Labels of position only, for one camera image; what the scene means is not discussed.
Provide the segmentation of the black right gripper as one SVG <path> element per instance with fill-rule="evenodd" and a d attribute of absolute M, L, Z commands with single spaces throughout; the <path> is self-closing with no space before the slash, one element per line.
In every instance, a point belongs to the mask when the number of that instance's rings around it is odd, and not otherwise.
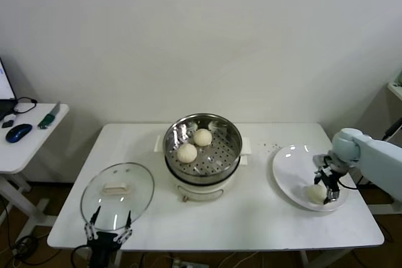
<path fill-rule="evenodd" d="M 338 200 L 340 190 L 338 182 L 347 173 L 347 165 L 335 154 L 321 155 L 322 167 L 315 172 L 314 184 L 324 183 L 327 188 L 323 204 L 332 203 Z"/>

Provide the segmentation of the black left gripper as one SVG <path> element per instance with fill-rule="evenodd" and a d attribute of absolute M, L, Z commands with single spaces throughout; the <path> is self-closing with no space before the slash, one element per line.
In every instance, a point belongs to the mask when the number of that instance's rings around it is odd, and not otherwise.
<path fill-rule="evenodd" d="M 85 235 L 89 240 L 89 248 L 92 253 L 89 260 L 89 267 L 103 268 L 109 265 L 111 256 L 121 248 L 120 242 L 126 242 L 133 234 L 131 229 L 132 219 L 131 210 L 128 212 L 124 231 L 117 236 L 116 233 L 95 232 L 95 222 L 100 212 L 101 206 L 98 206 L 95 213 L 91 216 L 89 222 L 85 223 Z"/>

